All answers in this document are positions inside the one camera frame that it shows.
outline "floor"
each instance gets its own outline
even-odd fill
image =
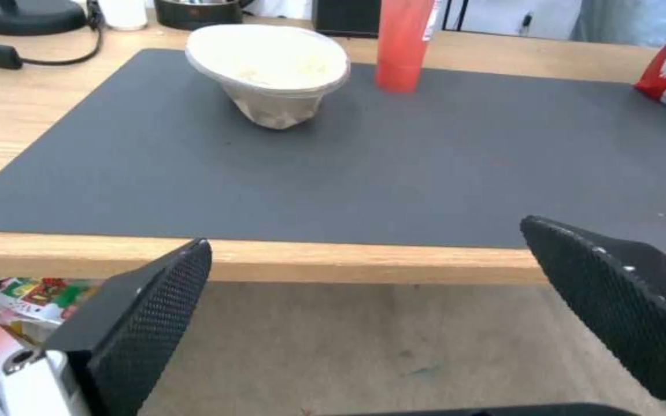
[[[141,414],[552,402],[666,415],[550,287],[211,284]]]

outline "red cup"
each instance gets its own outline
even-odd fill
[[[435,23],[434,1],[382,0],[376,82],[383,90],[415,92]]]

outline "white bowl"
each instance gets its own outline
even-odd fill
[[[335,40],[299,27],[219,24],[188,37],[187,59],[222,84],[246,117],[286,129],[317,113],[323,95],[349,77]]]

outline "desk mat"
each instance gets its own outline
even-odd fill
[[[626,84],[431,69],[393,95],[356,64],[277,132],[182,51],[143,50],[0,172],[11,232],[524,247],[528,214],[666,250],[666,108]]]

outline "black lamp base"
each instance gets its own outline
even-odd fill
[[[87,23],[71,0],[0,0],[0,35],[50,35],[74,31]]]

